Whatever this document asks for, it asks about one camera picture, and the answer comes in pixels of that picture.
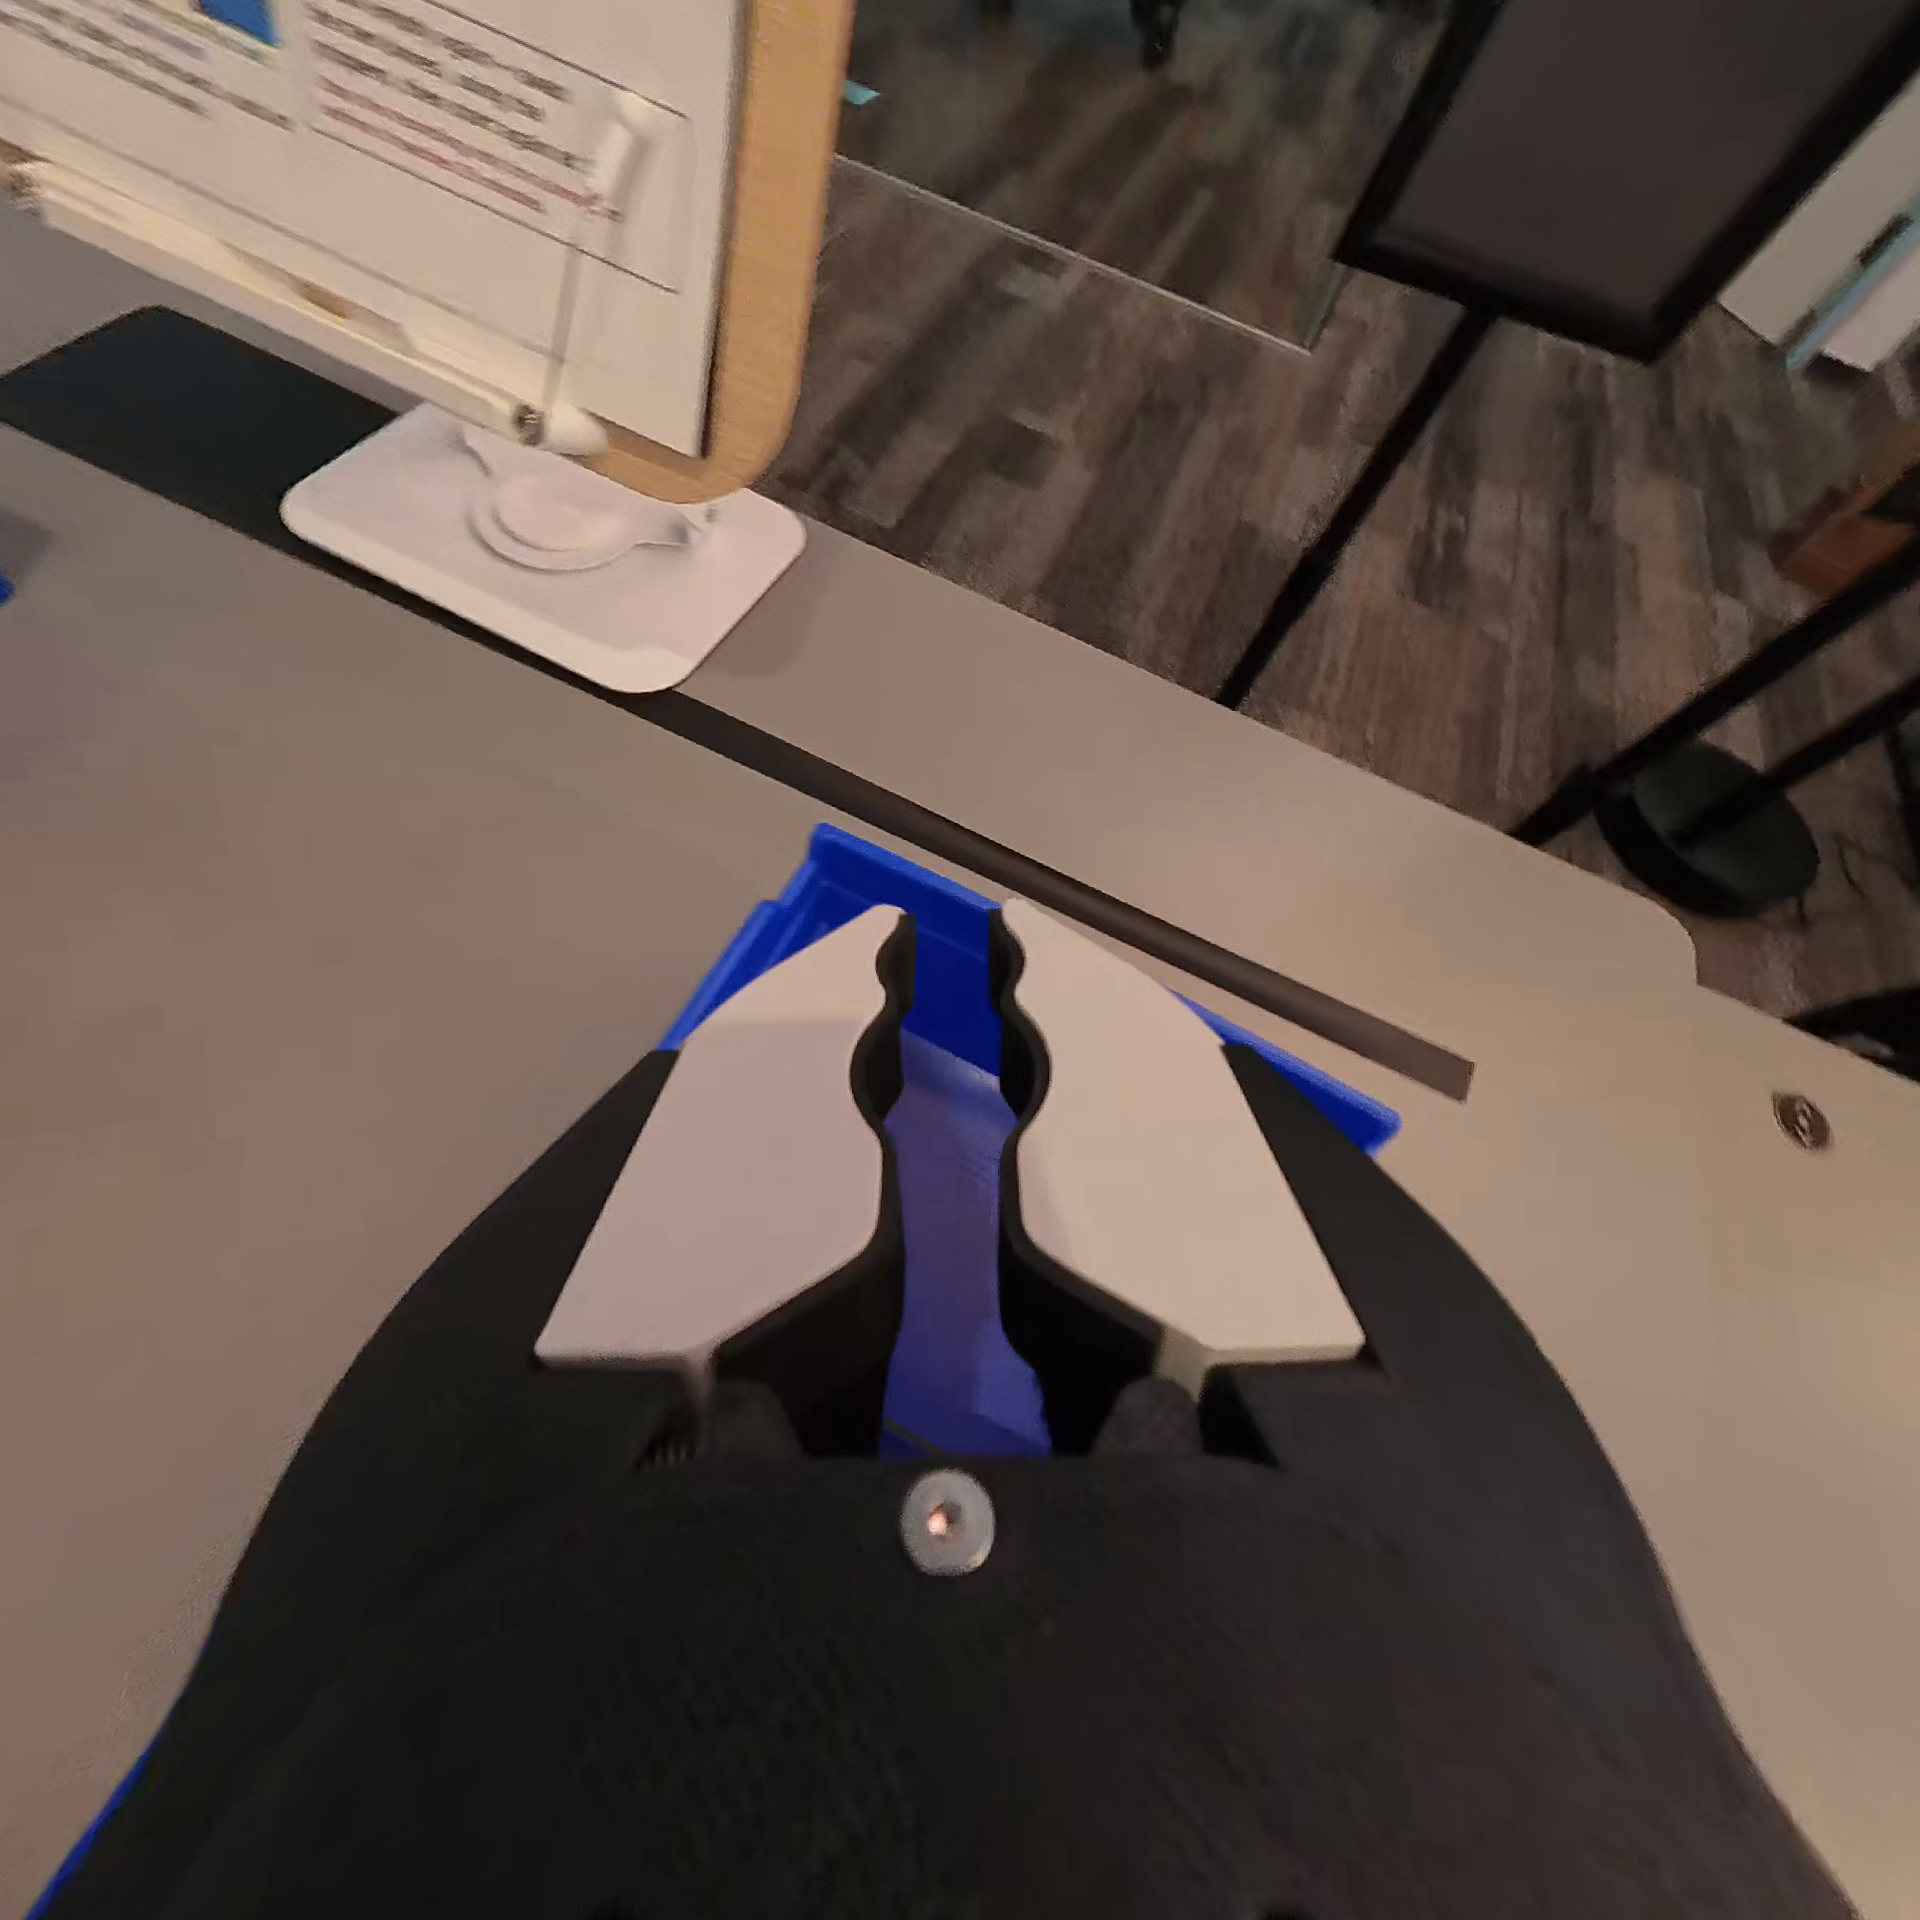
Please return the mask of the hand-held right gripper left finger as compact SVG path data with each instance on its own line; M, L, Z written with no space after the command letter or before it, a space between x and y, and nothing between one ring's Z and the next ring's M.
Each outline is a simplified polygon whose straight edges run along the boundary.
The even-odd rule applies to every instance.
M876 905L690 1031L535 1341L541 1366L883 1401L906 1307L887 1124L914 974L916 923Z

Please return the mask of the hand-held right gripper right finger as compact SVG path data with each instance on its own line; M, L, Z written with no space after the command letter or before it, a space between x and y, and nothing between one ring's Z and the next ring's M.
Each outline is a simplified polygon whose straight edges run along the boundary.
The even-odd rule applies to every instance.
M992 921L999 1319L1048 1401L1347 1362L1365 1333L1231 1044L1180 994L1016 899Z

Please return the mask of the black pole floor stand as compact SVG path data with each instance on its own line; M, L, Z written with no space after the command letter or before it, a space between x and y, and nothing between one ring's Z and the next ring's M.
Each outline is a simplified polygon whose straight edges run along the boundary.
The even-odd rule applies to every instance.
M1580 764L1509 827L1509 836L1547 849L1572 827L1596 823L1633 881L1705 918L1751 921L1803 899L1817 881L1820 851L1793 790L1912 721L1917 676L1909 675L1768 769L1712 745L1708 732L1884 613L1915 581L1917 545L1912 539L1625 748Z

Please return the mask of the wooden document stand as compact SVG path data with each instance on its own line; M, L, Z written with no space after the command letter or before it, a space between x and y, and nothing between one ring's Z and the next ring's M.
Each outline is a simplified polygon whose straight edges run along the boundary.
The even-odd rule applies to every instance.
M801 519L754 487L801 396L855 9L743 9L704 452L620 430L596 451L556 449L553 415L453 413L200 298L267 334L265 353L396 411L285 493L289 545L628 698L684 684L793 569Z

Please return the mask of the black desk mat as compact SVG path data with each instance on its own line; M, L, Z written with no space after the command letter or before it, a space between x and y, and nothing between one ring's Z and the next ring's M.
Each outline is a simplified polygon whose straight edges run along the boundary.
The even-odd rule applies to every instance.
M337 380L167 307L141 307L3 377L3 420L267 545L282 501L396 419Z

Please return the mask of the brown wooden beam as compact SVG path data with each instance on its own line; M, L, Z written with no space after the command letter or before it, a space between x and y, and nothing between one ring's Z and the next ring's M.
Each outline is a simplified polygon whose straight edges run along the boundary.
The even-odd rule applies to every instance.
M1778 577L1815 598L1855 588L1917 539L1917 420L1791 519L1768 547Z

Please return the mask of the printed paper sheet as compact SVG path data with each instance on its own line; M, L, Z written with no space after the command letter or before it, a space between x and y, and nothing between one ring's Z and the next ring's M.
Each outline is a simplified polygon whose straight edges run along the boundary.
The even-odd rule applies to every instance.
M8 2L56 231L453 413L708 439L746 6Z

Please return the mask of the black framed display stand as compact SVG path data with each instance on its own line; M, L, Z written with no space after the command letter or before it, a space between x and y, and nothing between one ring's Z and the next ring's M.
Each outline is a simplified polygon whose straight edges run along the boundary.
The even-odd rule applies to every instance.
M1255 690L1499 324L1658 364L1915 67L1915 2L1458 4L1336 242L1456 321L1217 705Z

